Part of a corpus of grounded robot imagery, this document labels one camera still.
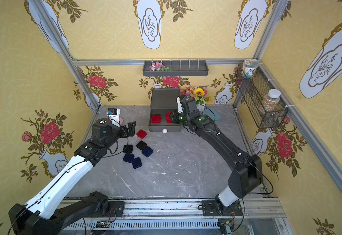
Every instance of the wallpaper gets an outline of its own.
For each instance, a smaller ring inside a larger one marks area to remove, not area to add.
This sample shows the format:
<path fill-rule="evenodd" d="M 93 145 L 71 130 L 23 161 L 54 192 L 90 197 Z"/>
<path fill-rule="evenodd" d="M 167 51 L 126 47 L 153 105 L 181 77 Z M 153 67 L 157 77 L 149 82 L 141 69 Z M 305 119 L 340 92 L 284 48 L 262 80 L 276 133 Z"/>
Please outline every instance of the wallpaper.
<path fill-rule="evenodd" d="M 239 115 L 295 235 L 342 235 L 342 193 L 287 115 L 258 129 L 245 103 Z"/>
<path fill-rule="evenodd" d="M 251 58 L 275 4 L 275 0 L 46 2 L 76 59 Z"/>
<path fill-rule="evenodd" d="M 342 166 L 342 1 L 293 2 L 290 13 L 262 61 Z"/>
<path fill-rule="evenodd" d="M 73 81 L 24 1 L 0 1 L 0 234 L 9 209 L 47 185 L 83 138 L 92 112 L 75 102 Z"/>
<path fill-rule="evenodd" d="M 237 65 L 209 65 L 205 77 L 144 77 L 142 66 L 81 66 L 85 82 L 94 98 L 103 105 L 150 105 L 155 88 L 202 86 L 211 97 L 210 104 L 227 105 L 238 92 L 235 82 Z M 77 101 L 86 101 L 75 83 Z"/>

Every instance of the black mesh basket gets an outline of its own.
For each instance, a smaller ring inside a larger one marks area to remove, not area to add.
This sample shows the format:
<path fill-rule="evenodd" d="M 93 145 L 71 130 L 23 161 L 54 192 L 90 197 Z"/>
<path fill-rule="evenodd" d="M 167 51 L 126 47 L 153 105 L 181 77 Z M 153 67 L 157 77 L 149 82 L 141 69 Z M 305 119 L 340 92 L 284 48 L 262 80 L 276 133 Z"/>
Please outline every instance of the black mesh basket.
<path fill-rule="evenodd" d="M 239 90 L 257 127 L 259 129 L 279 127 L 288 112 L 282 100 L 282 95 L 274 110 L 266 111 L 262 105 L 262 100 L 269 90 L 274 89 L 274 87 L 268 82 L 260 69 L 250 79 L 242 77 L 242 67 L 243 65 L 238 65 L 236 83 L 239 85 Z"/>

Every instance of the bouquet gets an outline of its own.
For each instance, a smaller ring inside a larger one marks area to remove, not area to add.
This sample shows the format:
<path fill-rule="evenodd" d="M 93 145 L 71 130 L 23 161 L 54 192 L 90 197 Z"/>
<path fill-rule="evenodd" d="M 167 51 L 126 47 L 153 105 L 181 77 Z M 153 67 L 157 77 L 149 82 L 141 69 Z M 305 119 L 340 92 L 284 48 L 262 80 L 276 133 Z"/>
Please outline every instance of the bouquet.
<path fill-rule="evenodd" d="M 150 67 L 150 71 L 170 71 L 171 69 L 169 67 L 165 67 L 162 63 L 159 63 L 158 61 L 156 63 L 152 63 Z"/>
<path fill-rule="evenodd" d="M 212 98 L 207 95 L 207 90 L 203 87 L 189 86 L 180 91 L 182 95 L 185 95 L 185 99 L 188 97 L 193 97 L 196 104 L 204 105 L 206 102 L 210 102 Z"/>

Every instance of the table surface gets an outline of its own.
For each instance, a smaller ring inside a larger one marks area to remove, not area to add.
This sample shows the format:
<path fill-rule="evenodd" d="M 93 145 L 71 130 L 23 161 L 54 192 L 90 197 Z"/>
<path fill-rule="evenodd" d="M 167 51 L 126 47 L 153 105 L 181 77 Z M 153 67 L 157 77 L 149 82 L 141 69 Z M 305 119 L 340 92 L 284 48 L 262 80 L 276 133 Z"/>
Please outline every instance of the table surface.
<path fill-rule="evenodd" d="M 133 169 L 131 163 L 123 161 L 124 153 L 103 158 L 80 179 L 67 197 L 85 197 L 99 191 L 110 197 L 126 198 L 213 198 L 227 186 L 231 173 L 228 165 L 202 138 L 186 129 L 166 134 L 149 132 L 149 106 L 102 106 L 97 119 L 107 117 L 107 108 L 120 108 L 124 124 L 136 121 L 136 132 L 146 131 L 144 139 L 136 135 L 129 137 L 133 154 L 141 158 L 142 167 Z M 219 129 L 245 151 L 232 107 L 214 106 L 214 109 L 222 117 L 217 122 Z M 140 140 L 153 149 L 149 157 L 136 147 Z M 118 151 L 121 151 L 127 139 L 121 138 L 118 142 Z"/>

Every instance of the gray box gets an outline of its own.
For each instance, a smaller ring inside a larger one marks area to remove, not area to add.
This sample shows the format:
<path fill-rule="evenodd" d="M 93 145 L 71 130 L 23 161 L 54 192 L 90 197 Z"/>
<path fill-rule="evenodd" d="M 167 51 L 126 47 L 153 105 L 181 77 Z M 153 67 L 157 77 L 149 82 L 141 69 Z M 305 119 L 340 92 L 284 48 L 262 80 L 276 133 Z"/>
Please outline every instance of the gray box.
<path fill-rule="evenodd" d="M 178 132 L 182 130 L 182 125 L 166 122 L 166 114 L 170 110 L 177 110 L 176 99 L 180 96 L 179 88 L 155 88 L 151 94 L 150 103 L 150 132 L 162 132 L 165 128 L 169 132 Z M 152 123 L 152 115 L 160 115 L 160 123 Z"/>

